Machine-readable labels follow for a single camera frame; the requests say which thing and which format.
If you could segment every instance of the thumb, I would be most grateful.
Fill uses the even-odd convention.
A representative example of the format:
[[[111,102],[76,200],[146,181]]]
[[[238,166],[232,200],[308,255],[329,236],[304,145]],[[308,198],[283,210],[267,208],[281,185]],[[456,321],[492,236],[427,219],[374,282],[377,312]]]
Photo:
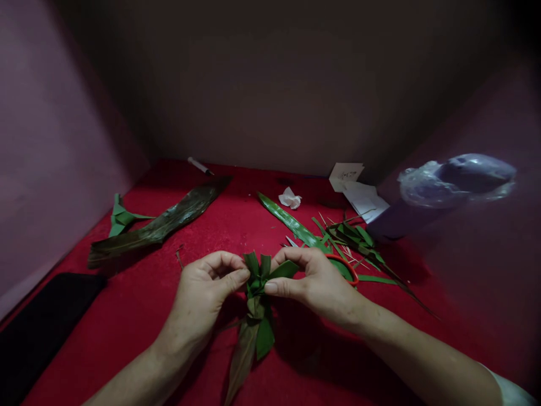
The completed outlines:
[[[287,297],[299,300],[304,295],[303,280],[285,277],[271,279],[265,284],[265,293],[270,296]]]
[[[236,292],[250,277],[250,271],[239,269],[228,273],[218,281],[218,292],[220,299],[225,300],[227,296]]]

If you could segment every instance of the orange scissors handle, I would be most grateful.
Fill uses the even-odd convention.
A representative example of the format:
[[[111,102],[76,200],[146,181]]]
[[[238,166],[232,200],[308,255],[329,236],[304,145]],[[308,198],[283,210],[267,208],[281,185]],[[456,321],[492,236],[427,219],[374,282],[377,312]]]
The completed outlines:
[[[347,262],[344,258],[339,257],[338,255],[325,254],[325,256],[328,259],[333,259],[335,261],[342,262],[342,264],[344,264],[345,267],[348,269],[349,273],[351,273],[351,277],[353,278],[353,280],[348,281],[348,283],[352,286],[357,286],[357,284],[359,283],[359,277],[357,276],[357,272],[355,272],[355,270],[353,269],[353,267],[351,266],[349,262]]]

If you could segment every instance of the scissors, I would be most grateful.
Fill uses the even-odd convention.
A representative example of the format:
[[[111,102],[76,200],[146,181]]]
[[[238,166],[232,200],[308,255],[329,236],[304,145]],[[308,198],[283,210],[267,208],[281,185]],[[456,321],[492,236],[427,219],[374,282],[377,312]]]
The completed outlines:
[[[288,242],[291,244],[291,246],[298,247],[298,245],[292,239],[290,239],[288,236],[286,236],[286,238],[287,238]],[[334,254],[325,254],[325,256],[329,260],[332,259],[333,261],[338,261],[338,262],[342,263],[347,268],[347,270],[351,274],[351,277],[353,278],[352,281],[347,281],[347,283],[349,283],[352,286],[357,286],[357,284],[359,283],[359,277],[357,276],[357,272],[355,272],[355,270],[353,269],[353,267],[351,266],[351,264],[348,261],[346,261],[344,258],[339,257],[338,255],[334,255]]]

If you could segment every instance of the white tissue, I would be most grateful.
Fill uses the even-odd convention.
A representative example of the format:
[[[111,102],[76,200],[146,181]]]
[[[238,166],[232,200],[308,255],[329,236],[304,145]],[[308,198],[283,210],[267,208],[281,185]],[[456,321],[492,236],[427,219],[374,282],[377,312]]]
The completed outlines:
[[[302,199],[302,197],[295,196],[291,188],[288,187],[284,190],[283,195],[278,196],[278,199],[280,200],[280,203],[284,206],[289,206],[290,208],[295,210],[300,206],[300,200]]]

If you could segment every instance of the gray wall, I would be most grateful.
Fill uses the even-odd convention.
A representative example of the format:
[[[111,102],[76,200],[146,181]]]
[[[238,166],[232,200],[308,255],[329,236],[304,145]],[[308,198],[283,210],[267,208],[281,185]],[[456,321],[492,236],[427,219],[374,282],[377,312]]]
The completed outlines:
[[[488,0],[56,2],[157,156],[220,164],[377,181],[505,59]]]
[[[43,0],[0,2],[0,319],[149,167]]]
[[[490,337],[503,372],[532,389],[540,342],[540,82],[526,63],[491,78],[378,188],[398,198],[398,173],[463,153],[492,155],[518,170],[502,200],[470,204],[411,239],[431,270]]]

